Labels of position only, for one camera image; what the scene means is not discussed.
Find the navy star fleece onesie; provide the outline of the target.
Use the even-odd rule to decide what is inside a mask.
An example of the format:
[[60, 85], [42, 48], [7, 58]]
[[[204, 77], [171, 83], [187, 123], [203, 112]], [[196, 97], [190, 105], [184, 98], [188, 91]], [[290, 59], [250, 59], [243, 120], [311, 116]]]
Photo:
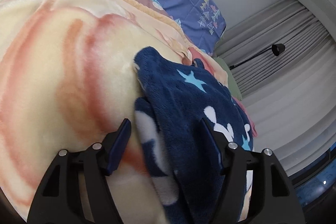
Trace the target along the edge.
[[143, 96], [135, 125], [145, 163], [169, 223], [207, 223], [223, 183], [219, 150], [201, 120], [243, 149], [253, 149], [244, 111], [195, 59], [174, 63], [147, 47], [134, 58]]

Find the stack of folded pink cloths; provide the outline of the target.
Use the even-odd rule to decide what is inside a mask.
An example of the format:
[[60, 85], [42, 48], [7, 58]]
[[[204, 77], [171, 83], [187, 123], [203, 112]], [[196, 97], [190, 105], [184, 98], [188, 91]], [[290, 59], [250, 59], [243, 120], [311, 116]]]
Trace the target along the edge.
[[249, 120], [249, 124], [250, 124], [251, 129], [252, 129], [252, 135], [253, 135], [253, 137], [257, 137], [258, 134], [257, 134], [257, 131], [256, 131], [255, 123], [250, 118], [249, 114], [247, 113], [246, 108], [244, 107], [244, 105], [237, 98], [235, 98], [235, 97], [232, 97], [232, 98], [235, 100], [235, 102], [239, 105], [239, 107], [244, 111], [245, 115], [247, 116], [247, 118]]

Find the green pillow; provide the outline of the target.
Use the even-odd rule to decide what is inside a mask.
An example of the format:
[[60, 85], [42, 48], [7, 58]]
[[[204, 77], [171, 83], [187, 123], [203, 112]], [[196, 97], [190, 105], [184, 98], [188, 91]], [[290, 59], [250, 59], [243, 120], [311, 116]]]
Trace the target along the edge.
[[239, 90], [239, 87], [233, 77], [232, 72], [229, 69], [229, 66], [225, 61], [219, 57], [214, 57], [214, 60], [221, 66], [221, 68], [228, 74], [228, 89], [233, 97], [241, 101], [243, 99], [242, 94]]

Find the grey white curtain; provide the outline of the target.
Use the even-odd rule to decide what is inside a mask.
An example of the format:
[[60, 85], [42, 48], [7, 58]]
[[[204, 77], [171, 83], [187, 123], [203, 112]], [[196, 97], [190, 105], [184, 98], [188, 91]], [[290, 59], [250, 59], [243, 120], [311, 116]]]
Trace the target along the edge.
[[272, 52], [232, 69], [256, 125], [254, 148], [272, 149], [288, 175], [335, 143], [335, 41], [298, 0], [280, 0], [227, 30], [215, 54], [238, 64], [272, 44]]

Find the black floor lamp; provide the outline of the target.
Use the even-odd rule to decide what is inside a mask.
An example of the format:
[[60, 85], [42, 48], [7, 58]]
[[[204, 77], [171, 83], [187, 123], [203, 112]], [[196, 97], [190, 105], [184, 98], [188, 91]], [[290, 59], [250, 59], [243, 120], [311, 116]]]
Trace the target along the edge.
[[263, 55], [264, 53], [267, 53], [267, 52], [272, 52], [272, 54], [274, 56], [280, 56], [282, 53], [285, 52], [285, 45], [284, 44], [281, 44], [281, 43], [278, 43], [278, 44], [272, 44], [270, 47], [268, 48], [265, 48], [263, 50], [261, 50], [260, 52], [256, 53], [255, 55], [251, 56], [250, 58], [238, 63], [238, 64], [234, 64], [234, 65], [231, 65], [229, 66], [229, 69], [235, 69], [237, 67], [240, 67], [241, 65], [243, 64], [246, 64], [248, 63], [249, 61], [252, 61], [253, 59], [256, 59], [257, 57]]

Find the peach fleece blanket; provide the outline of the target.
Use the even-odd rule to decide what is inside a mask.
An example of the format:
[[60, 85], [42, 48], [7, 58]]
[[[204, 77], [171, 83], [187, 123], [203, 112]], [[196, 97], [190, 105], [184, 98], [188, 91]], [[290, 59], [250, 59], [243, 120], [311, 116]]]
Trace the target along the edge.
[[1, 0], [1, 203], [27, 221], [38, 185], [61, 149], [102, 141], [134, 119], [142, 89], [136, 53], [155, 48], [227, 73], [172, 19], [138, 0]]

